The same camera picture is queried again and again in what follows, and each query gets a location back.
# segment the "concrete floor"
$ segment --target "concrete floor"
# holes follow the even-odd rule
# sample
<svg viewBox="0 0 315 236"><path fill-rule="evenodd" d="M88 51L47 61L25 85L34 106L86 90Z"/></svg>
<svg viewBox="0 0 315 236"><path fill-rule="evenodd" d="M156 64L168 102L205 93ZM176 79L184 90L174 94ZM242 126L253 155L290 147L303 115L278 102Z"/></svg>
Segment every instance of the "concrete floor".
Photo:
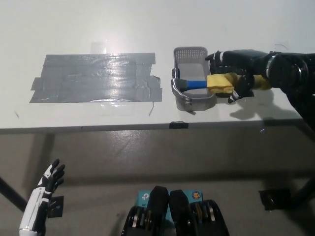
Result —
<svg viewBox="0 0 315 236"><path fill-rule="evenodd" d="M0 176L28 197L49 163L66 164L63 218L47 236L118 236L137 191L201 189L232 236L313 236L315 201L265 211L259 190L301 187L315 173L315 146L296 127L115 131L0 136ZM0 235L18 235L22 213L0 196Z"/></svg>

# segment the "robot finger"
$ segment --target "robot finger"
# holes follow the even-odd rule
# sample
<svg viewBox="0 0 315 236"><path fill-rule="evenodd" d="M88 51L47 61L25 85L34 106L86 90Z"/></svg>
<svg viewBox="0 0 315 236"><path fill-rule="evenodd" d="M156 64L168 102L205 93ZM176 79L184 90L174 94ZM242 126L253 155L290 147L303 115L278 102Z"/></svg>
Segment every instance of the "robot finger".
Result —
<svg viewBox="0 0 315 236"><path fill-rule="evenodd" d="M55 169L55 170L53 171L53 175L55 176L55 175L57 175L58 173L61 173L61 172L64 170L64 168L65 168L65 165L59 166L57 169Z"/></svg>
<svg viewBox="0 0 315 236"><path fill-rule="evenodd" d="M63 178L60 178L60 179L57 180L57 182L56 182L56 184L54 186L53 192L56 191L56 189L58 188L59 185L63 184L63 181L64 181Z"/></svg>

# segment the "robotic hand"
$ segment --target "robotic hand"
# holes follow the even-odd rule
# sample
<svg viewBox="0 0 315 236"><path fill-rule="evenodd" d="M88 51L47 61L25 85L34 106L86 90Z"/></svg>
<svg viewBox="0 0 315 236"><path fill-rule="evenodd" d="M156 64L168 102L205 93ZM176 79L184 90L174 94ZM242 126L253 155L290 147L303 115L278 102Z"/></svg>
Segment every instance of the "robotic hand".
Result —
<svg viewBox="0 0 315 236"><path fill-rule="evenodd" d="M264 53L254 50L217 51L205 58L211 74L241 74L228 102L246 96L254 86L254 75L262 75L273 88L280 88L298 110L315 93L315 54Z"/></svg>
<svg viewBox="0 0 315 236"><path fill-rule="evenodd" d="M64 165L57 168L58 165L57 159L49 166L33 190L20 224L20 236L45 235L49 202L57 187L63 183Z"/></svg>

